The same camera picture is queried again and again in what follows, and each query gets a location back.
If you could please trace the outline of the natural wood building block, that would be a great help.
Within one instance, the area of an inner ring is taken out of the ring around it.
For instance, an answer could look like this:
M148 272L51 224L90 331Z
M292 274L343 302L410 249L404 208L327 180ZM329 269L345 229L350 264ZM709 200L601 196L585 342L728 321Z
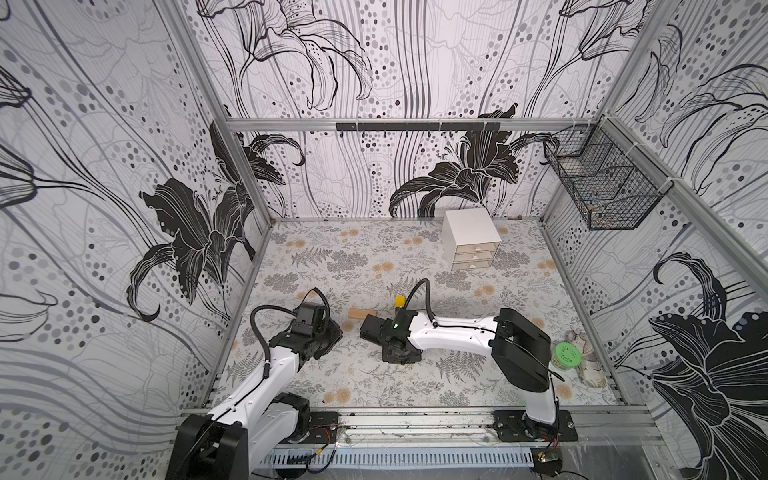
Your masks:
M348 318L350 320L365 320L368 316L376 316L375 310L362 309L362 308L350 308L348 310Z

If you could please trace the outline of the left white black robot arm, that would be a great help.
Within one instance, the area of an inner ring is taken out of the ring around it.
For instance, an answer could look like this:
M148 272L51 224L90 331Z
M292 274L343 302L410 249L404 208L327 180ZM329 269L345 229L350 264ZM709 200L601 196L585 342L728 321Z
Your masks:
M247 479L280 442L310 429L309 401L285 388L304 364L328 354L342 339L328 300L294 309L259 305L249 324L263 349L263 366L221 403L182 422L168 479Z

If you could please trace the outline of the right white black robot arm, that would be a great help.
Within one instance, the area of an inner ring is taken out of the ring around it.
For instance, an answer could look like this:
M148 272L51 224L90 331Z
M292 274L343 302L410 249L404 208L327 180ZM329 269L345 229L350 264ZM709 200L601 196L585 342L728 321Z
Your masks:
M381 348L390 364L413 364L428 350L451 350L493 359L506 380L524 393L527 420L551 426L558 401L551 372L551 338L514 309L462 319L401 308L393 319L369 315L360 337Z

